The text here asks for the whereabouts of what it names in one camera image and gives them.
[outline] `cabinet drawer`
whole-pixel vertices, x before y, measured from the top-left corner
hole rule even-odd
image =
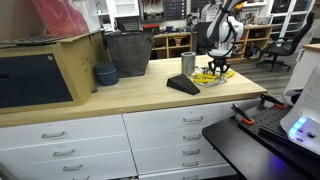
[[[213,152],[211,155],[195,155],[156,162],[136,163],[136,166],[138,174],[150,174],[214,164],[226,164],[225,160],[217,152]]]
[[[258,99],[128,113],[124,114],[123,117],[129,134],[194,125],[209,125],[232,116],[234,112],[230,107],[233,103],[247,109],[256,106]]]
[[[141,175],[139,180],[198,180],[234,175],[236,172],[228,164],[219,164],[200,168]]]
[[[213,147],[209,143],[183,144],[146,150],[134,150],[133,156],[136,164],[171,159],[188,160],[190,157],[198,158],[200,156],[210,157],[212,164],[226,163],[222,156],[213,150]]]
[[[130,151],[126,135],[6,149],[0,151],[0,161],[13,166],[120,151]]]
[[[194,126],[146,133],[129,134],[133,150],[206,142],[201,134],[206,126]]]
[[[126,134],[121,115],[0,129],[0,149]]]
[[[79,178],[104,174],[104,179],[135,175],[135,167],[130,151],[110,153],[98,156],[49,161],[43,163],[25,164],[7,167],[18,179],[43,179],[44,177],[59,176],[63,178]]]

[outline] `workbench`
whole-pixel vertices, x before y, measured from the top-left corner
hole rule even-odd
[[[196,58],[196,66],[211,59]],[[166,86],[181,58],[150,61],[146,74],[100,87],[81,106],[0,115],[0,161],[18,179],[206,179],[236,172],[201,130],[250,108],[265,93],[235,73],[190,95]]]

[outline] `gray floor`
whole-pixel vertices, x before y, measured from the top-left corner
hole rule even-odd
[[[235,63],[231,65],[231,68],[247,77],[251,81],[259,84],[268,90],[268,94],[278,97],[280,96],[292,75],[293,69],[296,64],[296,58],[298,53],[291,56],[278,57],[278,60],[284,61],[285,64],[292,66],[290,71],[287,71],[285,67],[275,66],[274,71],[270,72],[271,65],[259,65],[256,67],[258,61],[248,61],[243,63]]]

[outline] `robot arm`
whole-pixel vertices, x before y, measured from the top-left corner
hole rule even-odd
[[[233,7],[245,1],[247,0],[224,0],[224,2],[220,5],[220,10],[207,30],[207,38],[211,42],[220,43],[218,46],[220,52],[216,51],[211,54],[212,56],[227,56],[232,50],[232,47],[229,47],[229,41],[232,39],[236,41],[242,37],[244,31],[243,24],[236,21],[234,17],[228,17],[228,14]]]

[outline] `cardboard box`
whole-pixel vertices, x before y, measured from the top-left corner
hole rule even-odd
[[[0,48],[0,114],[84,104],[103,59],[101,32]]]

